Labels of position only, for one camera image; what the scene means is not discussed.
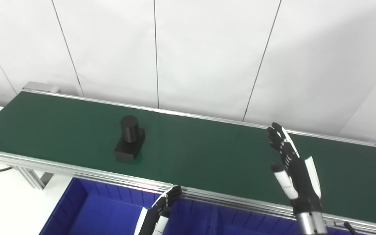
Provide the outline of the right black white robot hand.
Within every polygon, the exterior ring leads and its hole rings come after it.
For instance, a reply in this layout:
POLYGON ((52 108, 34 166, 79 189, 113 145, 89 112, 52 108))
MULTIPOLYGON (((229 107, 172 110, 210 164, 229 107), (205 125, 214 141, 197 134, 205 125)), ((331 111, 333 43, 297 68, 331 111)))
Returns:
POLYGON ((312 156, 300 157, 288 134, 277 122, 267 128, 270 146, 280 155, 271 170, 289 199, 293 214, 322 212, 321 187, 312 156))

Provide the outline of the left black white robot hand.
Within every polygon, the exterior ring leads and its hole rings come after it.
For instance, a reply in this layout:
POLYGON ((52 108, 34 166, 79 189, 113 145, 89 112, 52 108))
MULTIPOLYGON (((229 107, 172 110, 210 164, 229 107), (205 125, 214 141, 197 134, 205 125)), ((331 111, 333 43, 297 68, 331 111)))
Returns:
POLYGON ((163 192, 148 209, 143 207, 134 235, 162 235, 171 217, 171 206, 182 196, 182 187, 174 185, 163 192))

